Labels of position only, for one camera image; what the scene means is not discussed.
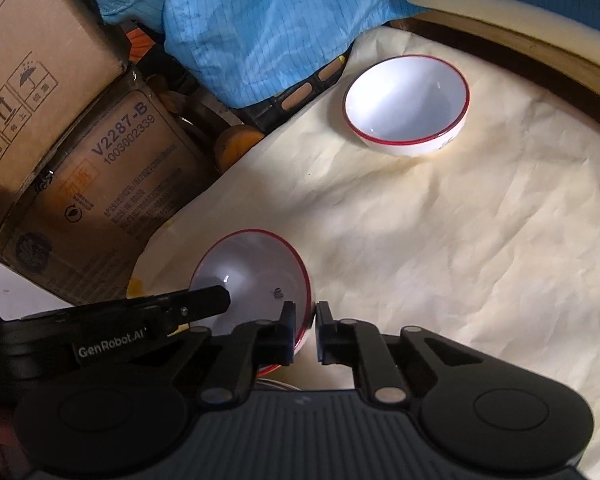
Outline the wooden shelf ledge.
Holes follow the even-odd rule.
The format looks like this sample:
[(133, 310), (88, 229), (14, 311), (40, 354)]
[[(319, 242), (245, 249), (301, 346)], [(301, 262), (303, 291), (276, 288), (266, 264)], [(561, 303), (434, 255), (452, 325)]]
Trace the wooden shelf ledge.
[(600, 66), (539, 39), (441, 11), (388, 23), (521, 76), (553, 92), (600, 125)]

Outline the Vinda cardboard box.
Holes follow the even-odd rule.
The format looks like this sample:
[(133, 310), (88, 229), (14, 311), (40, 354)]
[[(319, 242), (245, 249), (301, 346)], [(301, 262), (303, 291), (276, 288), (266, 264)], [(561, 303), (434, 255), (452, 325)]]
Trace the Vinda cardboard box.
[(121, 299), (148, 240), (212, 183), (131, 68), (72, 126), (0, 227), (0, 263), (69, 304)]

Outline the upper cardboard box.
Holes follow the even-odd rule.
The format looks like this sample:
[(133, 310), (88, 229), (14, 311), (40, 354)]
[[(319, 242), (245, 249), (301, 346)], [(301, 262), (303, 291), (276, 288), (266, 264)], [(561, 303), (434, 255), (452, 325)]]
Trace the upper cardboard box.
[(0, 0), (0, 224), (128, 55), (95, 0)]

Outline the white foam stick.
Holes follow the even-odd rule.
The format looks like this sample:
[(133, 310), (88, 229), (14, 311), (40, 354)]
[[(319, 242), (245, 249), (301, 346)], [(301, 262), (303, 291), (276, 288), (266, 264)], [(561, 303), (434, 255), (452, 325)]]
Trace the white foam stick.
[(600, 66), (599, 30), (537, 6), (516, 0), (406, 1), (540, 40)]

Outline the orange wooden knob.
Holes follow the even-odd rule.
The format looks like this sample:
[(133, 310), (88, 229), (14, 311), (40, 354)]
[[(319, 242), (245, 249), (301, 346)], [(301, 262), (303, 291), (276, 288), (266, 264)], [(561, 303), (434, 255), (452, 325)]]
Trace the orange wooden knob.
[(260, 130), (247, 125), (231, 126), (223, 131), (214, 144), (214, 158), (219, 170), (227, 172), (263, 139)]

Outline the cream paper table cover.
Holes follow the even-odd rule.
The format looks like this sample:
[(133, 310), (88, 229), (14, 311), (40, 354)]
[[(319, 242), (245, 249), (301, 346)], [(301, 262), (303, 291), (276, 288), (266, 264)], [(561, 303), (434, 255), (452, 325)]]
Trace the cream paper table cover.
[[(466, 124), (421, 158), (370, 150), (342, 114), (349, 84), (399, 54), (450, 62)], [(581, 467), (600, 479), (600, 125), (474, 56), (388, 27), (355, 41), (335, 87), (155, 232), (132, 297), (187, 287), (220, 238), (278, 234), (313, 296), (385, 333), (419, 325), (548, 376), (591, 405)]]

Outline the white red-rimmed bowl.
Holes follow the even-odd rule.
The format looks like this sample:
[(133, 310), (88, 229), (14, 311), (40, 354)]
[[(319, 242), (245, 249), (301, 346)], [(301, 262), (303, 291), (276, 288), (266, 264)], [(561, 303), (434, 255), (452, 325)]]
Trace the white red-rimmed bowl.
[(369, 148), (418, 157), (457, 138), (469, 104), (468, 81), (455, 66), (432, 55), (404, 54), (364, 70), (347, 88), (342, 114)]
[(230, 294), (223, 314), (200, 321), (213, 336), (228, 336), (239, 325), (275, 322), (284, 304), (294, 310), (297, 353), (312, 323), (313, 292), (308, 270), (298, 252), (283, 237), (261, 229), (243, 229), (215, 242), (196, 265), (191, 290), (220, 285)]

